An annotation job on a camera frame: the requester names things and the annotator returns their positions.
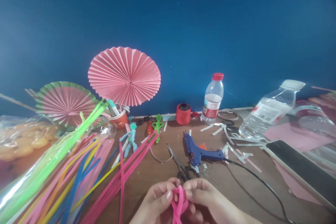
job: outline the hot glue gun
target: hot glue gun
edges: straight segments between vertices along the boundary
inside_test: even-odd
[[[186,142],[188,154],[191,156],[190,162],[195,167],[197,173],[200,172],[198,166],[202,164],[202,158],[208,159],[213,162],[222,161],[225,158],[225,155],[221,150],[209,151],[203,150],[198,147],[195,144],[193,138],[187,132],[185,132],[184,139]]]

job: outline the bottle label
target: bottle label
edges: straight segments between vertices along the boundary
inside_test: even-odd
[[[204,99],[203,115],[207,118],[216,118],[221,103],[212,103]]]
[[[320,107],[312,105],[302,105],[295,108],[295,115],[298,118],[310,115],[318,117],[327,117]]]
[[[251,114],[268,124],[274,124],[283,117],[281,111],[266,106],[261,102],[255,106]]]

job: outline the teal pipe cleaner figure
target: teal pipe cleaner figure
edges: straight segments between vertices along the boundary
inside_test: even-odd
[[[122,142],[127,136],[129,136],[129,143],[125,149],[125,155],[124,158],[127,158],[128,153],[130,152],[131,147],[133,146],[133,152],[135,152],[138,148],[137,144],[134,142],[135,139],[135,129],[137,128],[137,125],[134,122],[131,122],[129,125],[131,131],[127,132],[125,135],[123,135],[119,141]]]

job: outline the black cable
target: black cable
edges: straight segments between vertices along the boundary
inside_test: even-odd
[[[285,219],[286,219],[286,221],[288,222],[288,223],[291,223],[291,224],[299,224],[299,223],[297,223],[297,222],[293,222],[293,221],[291,221],[290,219],[288,219],[287,218],[287,215],[286,215],[286,212],[285,212],[285,208],[284,208],[284,206],[283,206],[283,203],[282,203],[282,201],[280,200],[280,198],[277,196],[277,194],[275,193],[275,191],[272,189],[272,187],[270,187],[265,181],[263,181],[261,178],[259,178],[254,172],[252,172],[251,170],[249,170],[248,168],[246,168],[245,166],[243,166],[243,165],[241,165],[241,164],[239,164],[239,163],[236,163],[236,162],[234,162],[234,161],[231,161],[231,160],[229,160],[229,159],[226,159],[226,158],[224,158],[224,161],[227,161],[227,162],[229,162],[229,163],[232,163],[232,164],[235,164],[235,165],[237,165],[237,166],[239,166],[239,167],[241,167],[241,168],[244,168],[246,171],[248,171],[249,173],[251,173],[254,177],[256,177],[261,183],[263,183],[273,194],[274,194],[274,196],[277,198],[277,200],[279,201],[279,203],[280,203],[280,205],[281,205],[281,208],[282,208],[282,213],[283,213],[283,215],[284,215],[284,217],[285,217]]]

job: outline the black phone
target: black phone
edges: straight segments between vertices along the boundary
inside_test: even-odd
[[[336,178],[282,140],[266,144],[265,151],[291,173],[321,203],[336,210]]]

